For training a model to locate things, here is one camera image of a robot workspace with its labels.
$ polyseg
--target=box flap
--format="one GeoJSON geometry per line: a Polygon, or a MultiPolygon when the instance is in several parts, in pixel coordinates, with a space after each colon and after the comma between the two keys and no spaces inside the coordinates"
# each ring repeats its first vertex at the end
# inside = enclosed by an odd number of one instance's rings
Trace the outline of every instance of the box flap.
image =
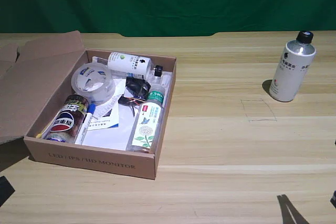
{"type": "Polygon", "coordinates": [[[79,31],[53,35],[28,41],[20,50],[17,62],[45,58],[52,55],[64,55],[84,50],[79,31]]]}
{"type": "Polygon", "coordinates": [[[0,79],[14,65],[17,57],[17,47],[17,44],[11,43],[0,48],[0,79]]]}
{"type": "Polygon", "coordinates": [[[22,48],[19,60],[0,79],[0,143],[26,135],[74,66],[83,61],[85,50],[78,35],[30,41],[22,48]]]}

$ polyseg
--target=marker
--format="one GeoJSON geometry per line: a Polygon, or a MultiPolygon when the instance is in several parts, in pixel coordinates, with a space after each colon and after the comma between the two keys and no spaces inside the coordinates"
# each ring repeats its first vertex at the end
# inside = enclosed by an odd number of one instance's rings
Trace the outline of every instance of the marker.
{"type": "Polygon", "coordinates": [[[88,127],[90,125],[94,110],[96,109],[96,105],[94,105],[93,103],[89,105],[88,108],[88,112],[86,113],[84,122],[82,124],[82,126],[80,127],[80,130],[76,136],[76,140],[75,140],[75,144],[82,144],[84,137],[86,135],[86,132],[88,130],[88,127]]]}

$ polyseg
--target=tape roll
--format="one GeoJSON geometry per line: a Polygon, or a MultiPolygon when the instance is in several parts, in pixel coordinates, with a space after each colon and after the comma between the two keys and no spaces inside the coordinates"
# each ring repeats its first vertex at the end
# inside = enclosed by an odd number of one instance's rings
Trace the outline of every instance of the tape roll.
{"type": "Polygon", "coordinates": [[[72,75],[74,91],[96,105],[108,101],[114,94],[111,70],[101,63],[84,64],[72,75]]]}

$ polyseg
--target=black cord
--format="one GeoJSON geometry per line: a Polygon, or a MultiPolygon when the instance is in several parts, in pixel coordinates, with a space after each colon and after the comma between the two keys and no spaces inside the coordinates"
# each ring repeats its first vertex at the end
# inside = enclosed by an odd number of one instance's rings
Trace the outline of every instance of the black cord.
{"type": "Polygon", "coordinates": [[[118,103],[129,106],[132,109],[133,116],[135,116],[134,106],[139,106],[147,99],[151,85],[145,80],[127,77],[126,88],[133,97],[122,95],[118,103]]]}

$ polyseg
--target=green screen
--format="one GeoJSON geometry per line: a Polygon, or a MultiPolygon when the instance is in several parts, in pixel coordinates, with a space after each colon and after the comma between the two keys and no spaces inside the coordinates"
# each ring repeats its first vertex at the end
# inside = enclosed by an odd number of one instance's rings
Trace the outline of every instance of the green screen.
{"type": "Polygon", "coordinates": [[[1,33],[334,30],[335,0],[1,0],[1,33]]]}

